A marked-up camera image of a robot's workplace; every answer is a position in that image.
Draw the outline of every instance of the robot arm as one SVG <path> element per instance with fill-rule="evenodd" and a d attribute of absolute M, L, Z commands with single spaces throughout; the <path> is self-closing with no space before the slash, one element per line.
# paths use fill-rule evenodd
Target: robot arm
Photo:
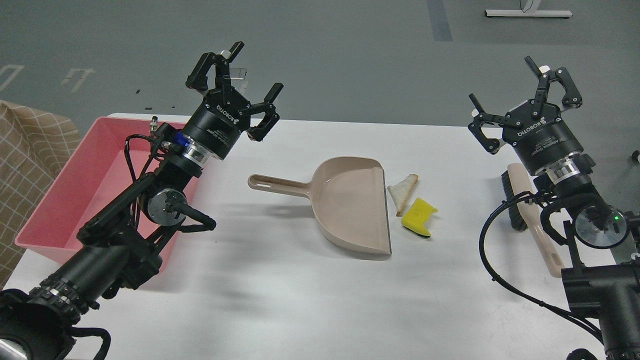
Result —
<path fill-rule="evenodd" d="M 129 137 L 152 144 L 143 172 L 152 158 L 160 164 L 137 179 L 129 164 L 133 184 L 80 229 L 77 238 L 83 248 L 28 295 L 16 289 L 0 293 L 1 359 L 62 360 L 76 342 L 74 337 L 82 336 L 103 339 L 95 359 L 104 359 L 108 332 L 74 327 L 80 316 L 89 308 L 98 309 L 100 296 L 110 299 L 120 288 L 135 290 L 157 274 L 162 264 L 159 253 L 177 231 L 216 227 L 212 218 L 187 204 L 182 191 L 192 177 L 200 177 L 210 157 L 223 160 L 243 131 L 260 141 L 279 119 L 273 101 L 282 84 L 276 83 L 258 104 L 251 104 L 231 85 L 229 63 L 242 47 L 236 42 L 230 51 L 202 55 L 186 85 L 204 98 L 183 129 L 152 121 L 150 136 Z M 215 87 L 208 89 L 206 75 L 212 66 Z M 250 115 L 260 112 L 264 119 L 250 127 Z M 159 225 L 147 238 L 137 230 L 140 211 Z M 187 217 L 200 224 L 182 225 Z"/>
<path fill-rule="evenodd" d="M 530 57 L 525 61 L 538 78 L 534 98 L 502 117 L 484 112 L 476 97 L 470 94 L 475 110 L 468 128 L 491 154 L 505 143 L 510 144 L 528 173 L 536 176 L 534 183 L 538 190 L 550 195 L 541 212 L 541 223 L 552 239 L 569 247 L 573 266 L 562 269 L 562 279 L 571 313 L 599 319 L 608 359 L 635 358 L 640 354 L 640 300 L 637 297 L 640 259 L 620 265 L 587 267 L 580 260 L 575 237 L 597 249 L 615 247 L 624 241 L 632 227 L 632 234 L 635 238 L 638 236 L 639 217 L 633 213 L 622 214 L 603 200 L 589 177 L 595 162 L 582 153 L 583 148 L 564 123 L 560 108 L 547 102 L 550 84 L 557 81 L 565 90 L 564 108 L 578 108 L 582 104 L 568 71 L 538 68 Z M 503 128 L 503 141 L 487 138 L 481 131 L 485 124 Z M 567 210 L 572 218 L 564 223 L 565 236 L 561 236 L 550 221 L 550 215 L 561 209 Z M 584 358 L 573 353 L 571 356 Z"/>

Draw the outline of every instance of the yellow sponge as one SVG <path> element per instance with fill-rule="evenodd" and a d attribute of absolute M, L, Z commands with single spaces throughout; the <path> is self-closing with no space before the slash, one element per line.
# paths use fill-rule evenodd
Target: yellow sponge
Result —
<path fill-rule="evenodd" d="M 409 211 L 402 217 L 402 225 L 417 234 L 431 236 L 431 233 L 424 227 L 424 223 L 429 220 L 431 214 L 437 211 L 438 209 L 421 198 L 415 199 Z"/>

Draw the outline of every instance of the checkered cloth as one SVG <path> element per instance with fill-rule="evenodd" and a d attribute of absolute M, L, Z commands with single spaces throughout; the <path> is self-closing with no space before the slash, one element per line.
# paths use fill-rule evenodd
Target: checkered cloth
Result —
<path fill-rule="evenodd" d="M 13 240 L 79 142 L 70 119 L 0 101 L 0 288 L 24 252 Z"/>

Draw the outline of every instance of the brush bristles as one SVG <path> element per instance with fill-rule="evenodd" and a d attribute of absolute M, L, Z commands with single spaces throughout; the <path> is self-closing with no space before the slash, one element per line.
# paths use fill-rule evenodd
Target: brush bristles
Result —
<path fill-rule="evenodd" d="M 504 190 L 504 195 L 507 197 L 507 200 L 512 199 L 515 194 L 513 193 L 513 188 L 511 187 L 511 180 L 509 179 L 509 172 L 505 171 L 502 173 L 502 189 Z M 509 219 L 511 220 L 511 227 L 517 231 L 525 231 L 527 229 L 527 223 L 522 218 L 520 211 L 518 210 L 517 205 L 512 205 L 509 208 Z"/>

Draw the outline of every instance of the dustpan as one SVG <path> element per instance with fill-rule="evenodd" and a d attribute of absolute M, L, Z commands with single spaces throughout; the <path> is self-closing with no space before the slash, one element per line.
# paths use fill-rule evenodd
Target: dustpan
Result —
<path fill-rule="evenodd" d="M 337 246 L 391 254 L 385 176 L 376 160 L 341 156 L 320 164 L 308 183 L 251 175 L 248 184 L 311 200 L 320 231 Z"/>

